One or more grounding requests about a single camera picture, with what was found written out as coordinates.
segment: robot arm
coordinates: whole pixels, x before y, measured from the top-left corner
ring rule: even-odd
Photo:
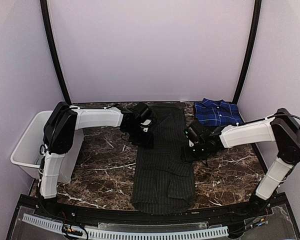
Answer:
[[[300,125],[294,118],[286,115],[290,113],[281,108],[271,118],[243,125],[218,127],[214,130],[196,121],[184,132],[189,140],[190,151],[198,159],[206,159],[210,154],[224,148],[259,142],[276,142],[277,158],[250,198],[250,202],[255,204],[257,209],[262,209],[277,187],[300,162]]]
[[[128,141],[133,145],[152,148],[153,136],[142,125],[151,113],[144,103],[139,103],[132,109],[121,106],[88,108],[69,106],[65,102],[58,103],[43,128],[44,145],[40,152],[44,158],[39,168],[41,196],[45,199],[57,196],[61,164],[72,148],[76,130],[103,126],[120,127],[123,133],[129,134]]]

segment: blue plaid cloth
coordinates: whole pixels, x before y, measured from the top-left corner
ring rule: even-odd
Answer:
[[[219,127],[224,125],[241,124],[239,109],[235,104],[229,104],[223,100],[212,101],[203,99],[195,102],[195,117],[207,127]]]

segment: blue plaid shirt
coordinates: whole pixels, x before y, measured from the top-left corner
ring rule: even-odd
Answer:
[[[207,127],[242,123],[238,107],[223,100],[212,101],[204,98],[202,102],[195,102],[194,108],[195,117]]]

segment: marble surface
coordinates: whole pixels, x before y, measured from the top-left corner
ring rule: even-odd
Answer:
[[[194,120],[193,104],[175,103],[184,109],[187,124]],[[104,107],[111,103],[84,104]],[[121,103],[129,107],[135,103]],[[69,184],[57,187],[58,201],[108,210],[135,211],[131,204],[137,147],[122,140],[119,128],[84,129],[84,141]],[[224,149],[209,157],[208,166],[194,162],[194,208],[209,208],[249,200],[264,176],[250,145]],[[31,192],[35,196],[35,187]]]

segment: gray wall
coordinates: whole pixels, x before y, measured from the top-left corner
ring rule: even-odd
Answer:
[[[255,47],[239,100],[246,121],[287,108],[300,116],[300,0],[262,1]],[[259,148],[268,166],[276,144]],[[279,189],[287,193],[300,228],[300,163]]]
[[[231,101],[254,0],[49,0],[74,103]]]
[[[32,183],[10,155],[35,114],[61,100],[40,1],[0,0],[0,240]]]

